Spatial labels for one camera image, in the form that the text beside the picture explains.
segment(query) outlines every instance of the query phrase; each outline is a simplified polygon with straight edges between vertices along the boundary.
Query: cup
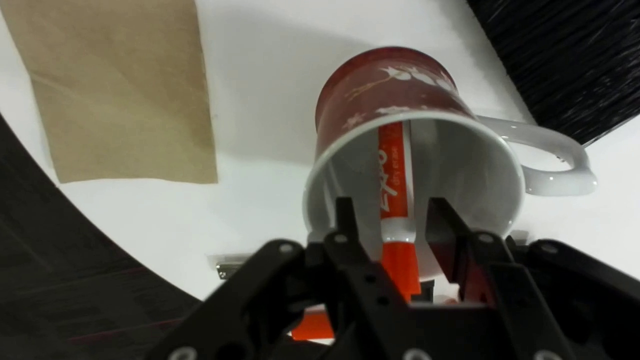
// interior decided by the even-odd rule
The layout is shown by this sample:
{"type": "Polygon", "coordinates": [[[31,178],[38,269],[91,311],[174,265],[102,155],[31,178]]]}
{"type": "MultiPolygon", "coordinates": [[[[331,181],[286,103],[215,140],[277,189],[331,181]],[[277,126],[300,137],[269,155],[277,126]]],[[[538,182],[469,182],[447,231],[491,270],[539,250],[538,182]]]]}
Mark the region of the cup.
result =
{"type": "Polygon", "coordinates": [[[474,231],[506,236],[525,194],[578,196],[596,189],[578,143],[538,126],[475,118],[439,63],[410,48],[375,48],[341,65],[317,99],[315,165],[304,194],[309,242],[336,226],[334,202],[348,196],[364,250],[380,257],[377,129],[391,123],[407,126],[417,250],[427,199],[445,199],[474,231]],[[522,167],[510,143],[552,153],[569,170],[522,167]]]}

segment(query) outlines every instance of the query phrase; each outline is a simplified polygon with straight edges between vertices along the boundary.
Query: white table surface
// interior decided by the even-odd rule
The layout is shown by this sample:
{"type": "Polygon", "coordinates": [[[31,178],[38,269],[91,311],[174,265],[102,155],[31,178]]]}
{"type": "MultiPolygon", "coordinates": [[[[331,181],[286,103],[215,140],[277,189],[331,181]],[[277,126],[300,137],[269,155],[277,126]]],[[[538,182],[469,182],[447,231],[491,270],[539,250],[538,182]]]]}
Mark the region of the white table surface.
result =
{"type": "MultiPolygon", "coordinates": [[[[203,299],[212,260],[269,239],[304,242],[301,192],[313,159],[313,103],[336,66],[374,47],[437,59],[475,115],[530,120],[463,0],[196,0],[219,182],[58,184],[27,74],[0,24],[0,112],[62,192],[153,272],[203,299]]],[[[515,224],[640,277],[640,118],[587,148],[596,194],[531,199],[515,224]]]]}

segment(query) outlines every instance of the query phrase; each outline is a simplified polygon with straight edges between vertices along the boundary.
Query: screw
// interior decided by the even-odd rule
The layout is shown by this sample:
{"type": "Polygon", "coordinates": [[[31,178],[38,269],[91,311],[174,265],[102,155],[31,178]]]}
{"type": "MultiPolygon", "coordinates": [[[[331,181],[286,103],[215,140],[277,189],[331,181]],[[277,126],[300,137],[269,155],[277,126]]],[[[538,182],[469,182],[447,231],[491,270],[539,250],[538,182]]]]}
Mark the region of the screw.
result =
{"type": "Polygon", "coordinates": [[[535,353],[533,360],[562,360],[556,353],[539,350],[535,353]]]}
{"type": "Polygon", "coordinates": [[[545,254],[559,254],[559,249],[554,246],[554,244],[544,244],[544,246],[542,246],[542,252],[545,252],[545,254]]]}
{"type": "Polygon", "coordinates": [[[168,360],[197,360],[197,353],[192,346],[176,348],[168,360]]]}
{"type": "Polygon", "coordinates": [[[494,236],[489,236],[489,234],[477,234],[477,240],[484,242],[484,244],[491,244],[491,242],[494,242],[494,236]]]}
{"type": "Polygon", "coordinates": [[[336,239],[334,239],[338,244],[346,244],[348,242],[348,239],[344,236],[344,234],[336,234],[336,239]]]}
{"type": "Polygon", "coordinates": [[[289,254],[291,250],[294,250],[291,244],[282,244],[282,246],[280,246],[280,252],[282,252],[282,254],[289,254]]]}
{"type": "Polygon", "coordinates": [[[404,353],[401,360],[431,360],[422,348],[410,348],[404,353]]]}

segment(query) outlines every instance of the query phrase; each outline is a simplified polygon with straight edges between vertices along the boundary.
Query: cup handle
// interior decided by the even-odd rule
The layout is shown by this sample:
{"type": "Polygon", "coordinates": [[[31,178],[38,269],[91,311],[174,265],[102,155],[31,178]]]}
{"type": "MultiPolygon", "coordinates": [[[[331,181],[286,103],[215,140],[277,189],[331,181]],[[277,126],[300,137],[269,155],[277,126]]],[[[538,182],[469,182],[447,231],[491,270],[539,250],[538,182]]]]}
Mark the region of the cup handle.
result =
{"type": "Polygon", "coordinates": [[[477,123],[494,131],[502,140],[539,148],[567,162],[571,168],[562,173],[535,170],[522,167],[525,181],[525,192],[535,196],[579,196],[589,194],[598,189],[598,178],[593,177],[587,155],[584,148],[559,135],[539,126],[530,126],[522,123],[506,123],[495,118],[477,117],[477,123]]]}

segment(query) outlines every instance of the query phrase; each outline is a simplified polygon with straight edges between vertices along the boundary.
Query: brown paper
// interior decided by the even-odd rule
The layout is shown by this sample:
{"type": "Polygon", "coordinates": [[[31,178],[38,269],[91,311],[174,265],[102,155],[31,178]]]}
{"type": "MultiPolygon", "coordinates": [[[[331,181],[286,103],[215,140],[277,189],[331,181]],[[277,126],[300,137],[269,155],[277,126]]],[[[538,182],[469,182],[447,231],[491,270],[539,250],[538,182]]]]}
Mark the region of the brown paper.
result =
{"type": "Polygon", "coordinates": [[[60,182],[214,182],[194,0],[0,0],[60,182]]]}

